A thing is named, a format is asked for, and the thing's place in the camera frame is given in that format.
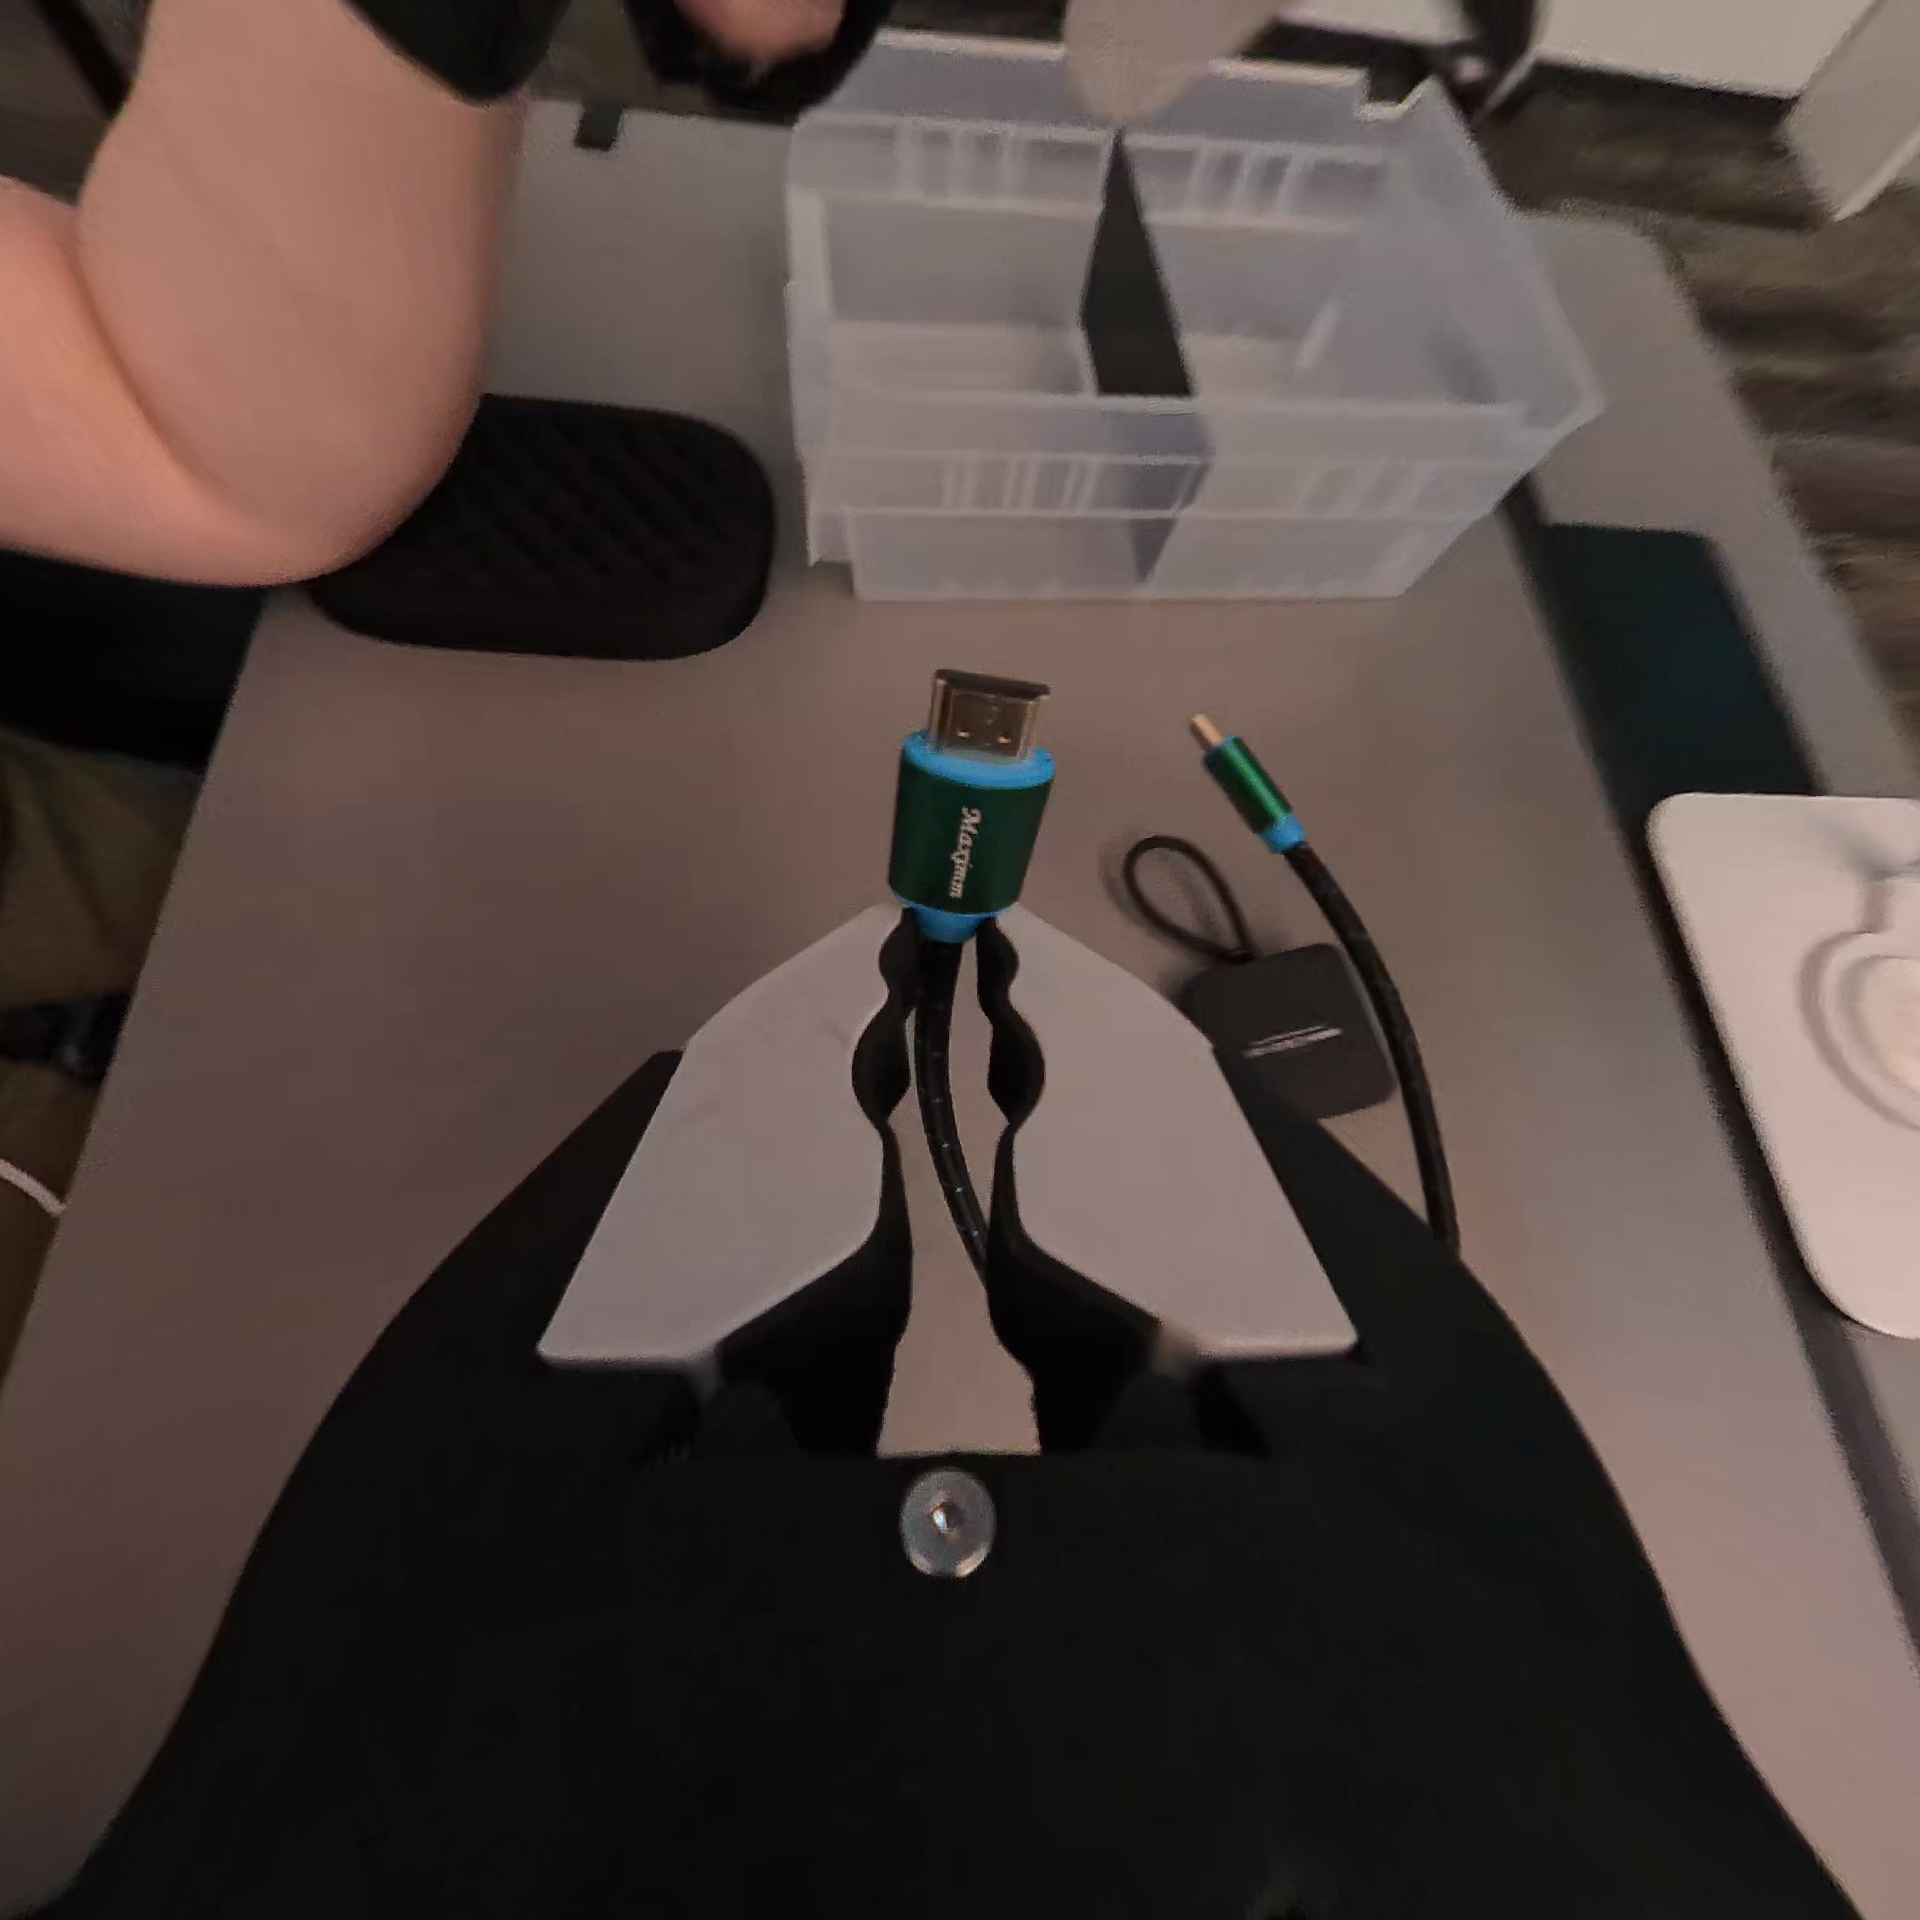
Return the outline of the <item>clear plastic organizer bin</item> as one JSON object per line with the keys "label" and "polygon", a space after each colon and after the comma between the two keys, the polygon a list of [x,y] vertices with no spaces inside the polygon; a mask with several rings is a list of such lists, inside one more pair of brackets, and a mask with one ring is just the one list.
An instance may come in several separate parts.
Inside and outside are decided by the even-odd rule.
{"label": "clear plastic organizer bin", "polygon": [[[883,32],[794,126],[807,554],[873,601],[1410,588],[1601,389],[1447,92],[1212,62],[1117,128],[1061,45]],[[1141,591],[1081,295],[1124,134],[1214,457]]]}

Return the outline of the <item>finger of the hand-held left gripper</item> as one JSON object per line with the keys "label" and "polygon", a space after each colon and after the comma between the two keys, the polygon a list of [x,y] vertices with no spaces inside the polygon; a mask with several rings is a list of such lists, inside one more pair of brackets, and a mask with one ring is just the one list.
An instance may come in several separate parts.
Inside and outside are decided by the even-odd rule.
{"label": "finger of the hand-held left gripper", "polygon": [[1171,108],[1215,58],[1242,55],[1278,2],[1068,2],[1062,58],[1092,116],[1131,126]]}

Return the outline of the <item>person's left hand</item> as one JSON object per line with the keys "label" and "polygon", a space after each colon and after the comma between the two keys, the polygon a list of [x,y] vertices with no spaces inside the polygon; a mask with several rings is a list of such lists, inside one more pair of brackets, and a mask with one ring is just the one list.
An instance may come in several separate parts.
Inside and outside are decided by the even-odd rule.
{"label": "person's left hand", "polygon": [[673,18],[707,50],[747,63],[779,63],[823,50],[844,10],[841,2],[580,2],[566,8],[562,41],[605,53],[617,34],[627,34],[641,45],[643,26]]}

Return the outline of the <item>person's left forearm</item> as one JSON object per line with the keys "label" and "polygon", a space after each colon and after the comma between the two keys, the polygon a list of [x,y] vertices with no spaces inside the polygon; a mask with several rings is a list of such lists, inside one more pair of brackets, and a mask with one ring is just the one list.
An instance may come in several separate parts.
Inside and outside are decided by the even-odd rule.
{"label": "person's left forearm", "polygon": [[241,588],[370,550],[473,414],[518,138],[350,4],[153,4],[79,201],[5,180],[5,548]]}

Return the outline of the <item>black square adapter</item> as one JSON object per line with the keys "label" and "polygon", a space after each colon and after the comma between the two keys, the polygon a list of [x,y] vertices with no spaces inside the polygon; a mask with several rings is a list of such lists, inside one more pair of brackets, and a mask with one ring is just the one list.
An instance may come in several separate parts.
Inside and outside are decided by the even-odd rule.
{"label": "black square adapter", "polygon": [[[1182,895],[1212,900],[1199,920],[1178,918],[1147,889],[1151,865],[1185,870]],[[1311,1119],[1367,1112],[1401,1086],[1350,960],[1333,944],[1260,944],[1226,870],[1196,842],[1155,831],[1117,863],[1134,916],[1191,960],[1172,1006],[1260,1090]]]}

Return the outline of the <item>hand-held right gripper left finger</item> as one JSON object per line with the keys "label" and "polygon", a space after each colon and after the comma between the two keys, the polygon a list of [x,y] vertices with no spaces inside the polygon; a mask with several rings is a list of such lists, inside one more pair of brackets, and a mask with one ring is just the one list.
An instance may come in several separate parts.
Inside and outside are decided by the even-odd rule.
{"label": "hand-held right gripper left finger", "polygon": [[868,906],[693,1033],[540,1336],[542,1359],[717,1359],[870,1240],[910,1084],[914,945],[901,906]]}

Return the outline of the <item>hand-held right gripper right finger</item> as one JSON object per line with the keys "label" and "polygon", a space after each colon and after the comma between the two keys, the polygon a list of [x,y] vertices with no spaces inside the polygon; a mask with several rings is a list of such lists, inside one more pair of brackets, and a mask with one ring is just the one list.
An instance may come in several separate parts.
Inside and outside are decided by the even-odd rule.
{"label": "hand-held right gripper right finger", "polygon": [[1354,1321],[1215,1052],[1165,996],[1031,912],[973,942],[1001,1116],[988,1288],[1044,1335],[1185,1359],[1330,1359]]}

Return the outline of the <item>black bin divider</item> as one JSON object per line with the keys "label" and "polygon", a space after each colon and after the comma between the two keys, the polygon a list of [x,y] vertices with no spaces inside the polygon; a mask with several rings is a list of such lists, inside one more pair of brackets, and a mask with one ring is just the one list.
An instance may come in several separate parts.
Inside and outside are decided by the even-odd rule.
{"label": "black bin divider", "polygon": [[1124,134],[1110,136],[1079,309],[1109,457],[1095,500],[1124,521],[1147,591],[1186,500],[1209,476],[1214,446]]}

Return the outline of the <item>white tablet stand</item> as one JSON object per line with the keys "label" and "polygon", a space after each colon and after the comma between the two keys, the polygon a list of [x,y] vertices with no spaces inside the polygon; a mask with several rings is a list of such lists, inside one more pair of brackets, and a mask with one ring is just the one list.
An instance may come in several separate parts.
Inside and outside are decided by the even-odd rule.
{"label": "white tablet stand", "polygon": [[1791,1240],[1917,1336],[1917,804],[1685,792],[1647,850]]}

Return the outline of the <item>dark flat rectangle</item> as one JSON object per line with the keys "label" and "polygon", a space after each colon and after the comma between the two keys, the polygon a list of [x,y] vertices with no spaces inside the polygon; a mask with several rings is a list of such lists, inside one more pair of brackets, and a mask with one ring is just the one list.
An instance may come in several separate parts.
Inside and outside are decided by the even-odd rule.
{"label": "dark flat rectangle", "polygon": [[1710,540],[1540,521],[1522,553],[1626,831],[1679,794],[1821,792]]}

